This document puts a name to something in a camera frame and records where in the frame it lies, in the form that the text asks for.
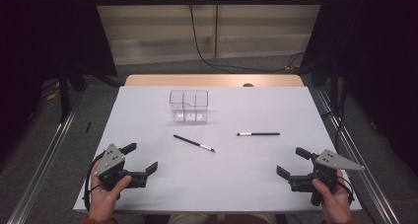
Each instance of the white table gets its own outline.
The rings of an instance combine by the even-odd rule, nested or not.
[[[208,121],[173,122],[171,90],[207,90]],[[279,136],[239,137],[237,132],[274,132]],[[173,137],[186,137],[216,153]],[[279,165],[292,175],[312,171],[311,161],[295,154],[302,147],[316,154],[333,150],[331,140],[305,87],[122,87],[107,122],[97,155],[109,143],[137,142],[125,169],[141,172],[158,161],[145,188],[126,189],[118,211],[148,213],[260,213],[319,210],[311,194],[291,192],[275,173]],[[74,206],[85,210],[81,199]],[[361,209],[354,201],[351,209]]]

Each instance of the human hand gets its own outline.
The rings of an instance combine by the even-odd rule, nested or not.
[[[98,187],[94,188],[90,193],[91,205],[89,218],[101,222],[111,220],[117,197],[129,185],[132,181],[132,177],[126,176],[122,178],[111,191],[108,191],[103,186],[99,186],[102,182],[94,175],[99,163],[100,160],[96,162],[95,166],[92,168],[92,173],[90,174],[91,187]]]
[[[342,172],[337,171],[338,181],[344,184]],[[331,191],[319,179],[313,179],[313,186],[322,194],[322,212],[326,223],[344,223],[353,219],[348,202],[348,192],[337,185]]]

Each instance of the transparent box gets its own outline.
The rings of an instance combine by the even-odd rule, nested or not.
[[[170,106],[176,122],[206,122],[208,92],[203,90],[173,90]]]

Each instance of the tan table surface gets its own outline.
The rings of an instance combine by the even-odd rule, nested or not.
[[[125,86],[303,87],[298,75],[283,74],[135,74]]]

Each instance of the black pen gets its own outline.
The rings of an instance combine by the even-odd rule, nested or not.
[[[193,142],[193,141],[191,141],[191,140],[188,140],[187,138],[183,138],[183,137],[180,137],[180,136],[178,136],[178,135],[174,135],[174,138],[178,138],[178,139],[180,139],[180,140],[183,140],[183,141],[185,141],[185,142],[191,143],[191,144],[196,145],[196,146],[198,146],[198,147],[202,147],[202,148],[207,149],[207,150],[209,150],[209,151],[215,152],[215,149],[210,148],[210,147],[206,147],[205,145],[202,145],[202,144],[199,144],[199,143],[196,143],[196,142]]]
[[[244,133],[237,133],[237,136],[253,136],[253,135],[280,135],[280,133],[278,133],[278,132],[268,132],[268,133],[244,132]]]

